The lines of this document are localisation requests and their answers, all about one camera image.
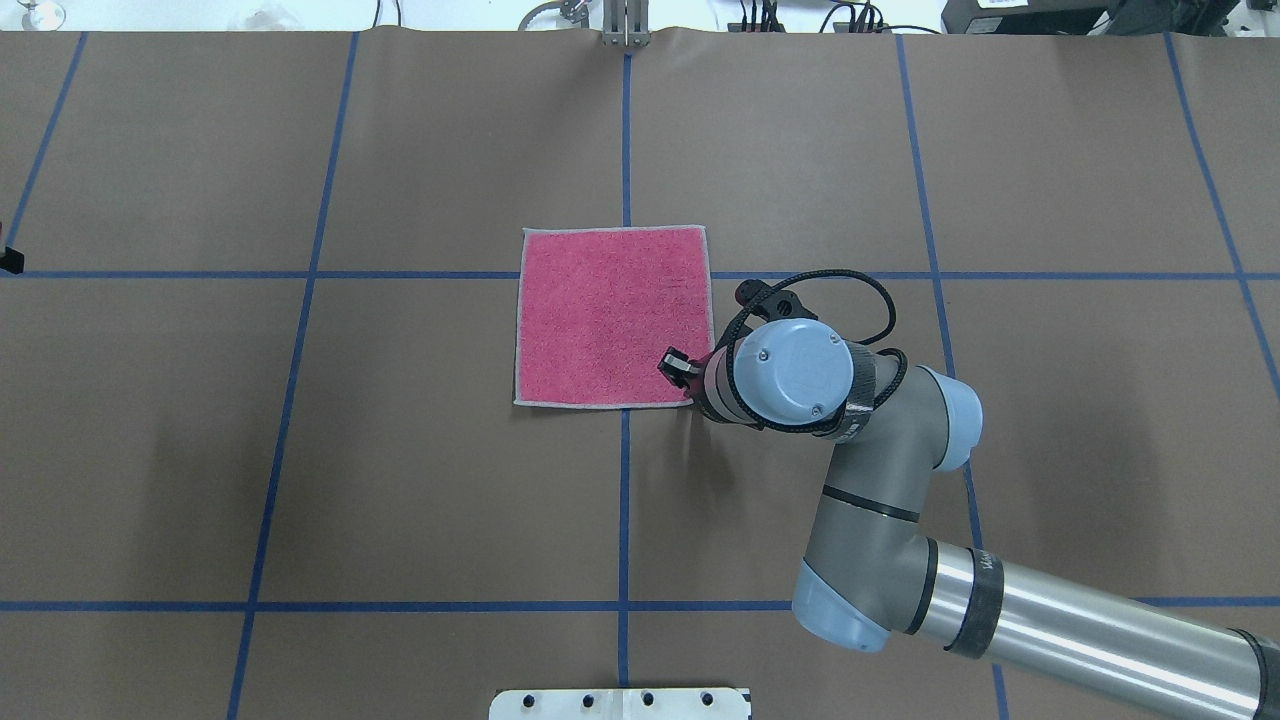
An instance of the black band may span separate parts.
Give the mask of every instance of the black band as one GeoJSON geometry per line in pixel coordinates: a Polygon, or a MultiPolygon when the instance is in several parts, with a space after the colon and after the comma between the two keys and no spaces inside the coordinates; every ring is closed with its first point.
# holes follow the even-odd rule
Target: black band
{"type": "Polygon", "coordinates": [[[1231,632],[1244,638],[1258,659],[1258,708],[1253,720],[1280,719],[1280,644],[1239,628],[1231,628],[1231,632]]]}
{"type": "Polygon", "coordinates": [[[855,507],[861,507],[863,510],[870,510],[872,512],[879,512],[881,515],[888,515],[897,520],[906,520],[908,523],[919,523],[920,514],[911,512],[910,510],[902,510],[901,507],[893,507],[892,505],[884,505],[883,502],[876,502],[874,500],[868,500],[860,495],[854,495],[851,492],[845,492],[840,488],[833,488],[831,486],[822,486],[822,495],[832,500],[838,500],[841,502],[847,502],[855,507]]]}
{"type": "Polygon", "coordinates": [[[911,625],[905,630],[909,635],[914,635],[924,623],[924,614],[929,611],[929,602],[933,601],[933,583],[938,579],[938,541],[924,539],[929,541],[929,568],[924,571],[924,589],[920,591],[920,603],[915,606],[915,618],[911,618],[911,625]]]}
{"type": "Polygon", "coordinates": [[[942,650],[977,660],[987,652],[991,638],[996,637],[1000,609],[1005,605],[1005,564],[986,550],[970,547],[969,555],[973,556],[969,607],[964,611],[956,639],[942,650]]]}

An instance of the blue cap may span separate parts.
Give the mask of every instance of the blue cap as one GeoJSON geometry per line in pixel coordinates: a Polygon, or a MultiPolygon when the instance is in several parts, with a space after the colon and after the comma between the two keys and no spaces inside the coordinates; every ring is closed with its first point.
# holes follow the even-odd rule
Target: blue cap
{"type": "Polygon", "coordinates": [[[888,641],[888,630],[841,597],[827,580],[813,571],[808,560],[800,562],[791,612],[806,630],[840,647],[879,652],[888,641]]]}
{"type": "Polygon", "coordinates": [[[739,345],[733,382],[762,418],[782,425],[817,423],[844,407],[854,386],[854,357],[824,323],[773,320],[739,345]]]}
{"type": "Polygon", "coordinates": [[[969,452],[982,438],[982,401],[972,387],[924,368],[937,380],[947,405],[947,451],[934,470],[955,470],[969,461],[969,452]]]}

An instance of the white label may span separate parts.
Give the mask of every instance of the white label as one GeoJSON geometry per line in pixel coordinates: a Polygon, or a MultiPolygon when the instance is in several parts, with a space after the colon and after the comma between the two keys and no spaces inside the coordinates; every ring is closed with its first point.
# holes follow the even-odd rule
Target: white label
{"type": "Polygon", "coordinates": [[[1004,18],[974,18],[969,20],[969,29],[965,31],[968,35],[982,35],[986,32],[996,32],[1000,27],[1000,20],[1004,18]]]}

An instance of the black rubber ring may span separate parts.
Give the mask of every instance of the black rubber ring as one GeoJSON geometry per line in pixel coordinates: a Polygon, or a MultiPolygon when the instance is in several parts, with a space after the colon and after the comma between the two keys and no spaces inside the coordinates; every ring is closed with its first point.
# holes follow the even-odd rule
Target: black rubber ring
{"type": "Polygon", "coordinates": [[[983,656],[996,637],[1000,609],[1005,605],[1005,564],[986,550],[969,548],[973,556],[973,587],[969,607],[960,621],[960,633],[942,648],[974,660],[983,656]]]}
{"type": "Polygon", "coordinates": [[[924,624],[924,615],[933,601],[933,584],[938,580],[938,541],[924,539],[929,541],[929,568],[924,571],[924,589],[920,591],[920,603],[915,606],[915,618],[911,618],[911,625],[904,630],[909,635],[914,635],[924,624]]]}
{"type": "Polygon", "coordinates": [[[1231,632],[1244,638],[1258,659],[1258,708],[1253,720],[1280,720],[1280,644],[1239,628],[1231,632]]]}
{"type": "Polygon", "coordinates": [[[884,505],[883,502],[876,502],[874,500],[863,497],[860,495],[854,495],[851,492],[845,492],[840,488],[833,488],[831,486],[822,486],[822,495],[832,500],[838,500],[841,502],[847,502],[855,507],[861,507],[863,510],[870,510],[872,512],[879,512],[881,515],[888,515],[896,520],[906,520],[908,523],[919,523],[920,514],[911,512],[910,510],[902,510],[901,507],[893,507],[892,505],[884,505]]]}

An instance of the table surface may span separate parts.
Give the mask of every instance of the table surface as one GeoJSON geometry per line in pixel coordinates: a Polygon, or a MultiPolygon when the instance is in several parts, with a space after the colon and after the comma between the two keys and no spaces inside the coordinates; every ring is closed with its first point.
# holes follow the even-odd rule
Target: table surface
{"type": "Polygon", "coordinates": [[[28,265],[0,715],[707,683],[760,717],[1144,717],[805,633],[820,441],[513,406],[524,227],[704,224],[722,323],[742,278],[874,273],[893,345],[986,404],[927,532],[1280,637],[1274,42],[13,33],[0,61],[28,265]]]}

